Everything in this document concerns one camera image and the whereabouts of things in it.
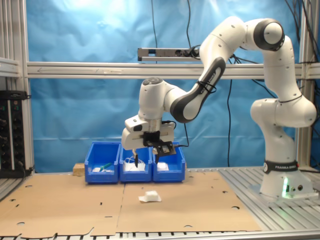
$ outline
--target metal table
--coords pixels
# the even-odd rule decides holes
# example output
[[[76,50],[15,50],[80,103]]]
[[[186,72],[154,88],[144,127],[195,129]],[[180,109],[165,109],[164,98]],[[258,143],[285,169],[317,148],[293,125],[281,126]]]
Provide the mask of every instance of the metal table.
[[[267,206],[249,189],[251,185],[261,184],[262,167],[195,168],[189,172],[218,171],[230,184],[239,199],[251,212],[262,231],[255,232],[129,232],[115,236],[87,235],[54,236],[42,240],[106,240],[106,239],[320,239],[320,200],[303,200]],[[320,174],[305,173],[315,184],[320,183]],[[20,179],[0,179],[0,199]],[[1,237],[0,240],[19,240],[20,237]]]

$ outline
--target green object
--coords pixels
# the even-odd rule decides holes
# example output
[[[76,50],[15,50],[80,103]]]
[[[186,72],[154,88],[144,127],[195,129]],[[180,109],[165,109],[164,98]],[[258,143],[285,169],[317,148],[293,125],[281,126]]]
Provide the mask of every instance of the green object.
[[[283,189],[282,189],[282,197],[285,198],[287,196],[287,187],[288,187],[288,178],[285,177],[283,181]]]
[[[106,168],[110,167],[111,165],[112,165],[112,164],[109,162],[109,163],[107,163],[106,165],[100,167],[100,172],[101,172],[103,169],[106,169]]]

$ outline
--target white item in bin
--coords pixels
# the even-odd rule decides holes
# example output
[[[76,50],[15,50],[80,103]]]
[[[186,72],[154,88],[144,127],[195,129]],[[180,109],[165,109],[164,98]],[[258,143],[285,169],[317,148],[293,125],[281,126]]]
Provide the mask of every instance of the white item in bin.
[[[93,173],[98,173],[100,172],[100,167],[95,167],[94,169],[92,169]]]
[[[110,170],[110,169],[103,169],[101,172],[102,173],[113,173],[114,171]]]
[[[141,202],[161,202],[161,197],[157,191],[146,191],[144,196],[139,196]]]
[[[92,172],[93,173],[113,173],[114,171],[113,170],[110,170],[110,169],[103,169],[102,171],[100,171],[100,167],[95,167]]]
[[[157,171],[169,171],[168,164],[163,161],[158,162],[156,169]]]
[[[127,157],[123,163],[123,171],[124,172],[137,172],[137,171],[143,172],[145,170],[146,164],[144,163],[144,161],[138,159],[138,167],[136,167],[134,161],[135,160],[133,159],[133,156]]]

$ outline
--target green status light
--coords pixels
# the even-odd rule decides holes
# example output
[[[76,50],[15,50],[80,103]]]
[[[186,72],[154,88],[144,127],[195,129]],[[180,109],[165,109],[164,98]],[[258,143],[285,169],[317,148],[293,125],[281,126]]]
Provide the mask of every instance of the green status light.
[[[285,198],[287,196],[287,189],[288,189],[288,178],[285,177],[283,181],[283,189],[282,189],[282,197]]]

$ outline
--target blue backdrop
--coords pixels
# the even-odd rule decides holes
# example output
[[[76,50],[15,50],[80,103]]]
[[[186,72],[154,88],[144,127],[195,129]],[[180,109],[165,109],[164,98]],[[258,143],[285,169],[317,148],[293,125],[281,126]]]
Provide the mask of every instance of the blue backdrop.
[[[27,0],[29,60],[43,62],[136,63],[137,48],[155,47],[151,0]],[[187,0],[154,0],[159,48],[188,48]],[[191,0],[189,36],[198,45],[229,16],[243,21],[274,18],[299,46],[293,17],[279,0]],[[239,49],[237,56],[262,62],[259,52]],[[67,172],[84,162],[92,141],[120,141],[125,119],[138,113],[142,79],[31,79],[34,159],[37,172]],[[188,91],[195,80],[169,80]],[[189,168],[227,166],[230,81],[187,124]],[[230,97],[231,166],[260,166],[264,138],[250,117],[256,99],[268,93],[251,80],[234,80]],[[169,114],[165,120],[172,120]],[[287,129],[294,136],[293,129]],[[176,140],[186,143],[178,124]]]

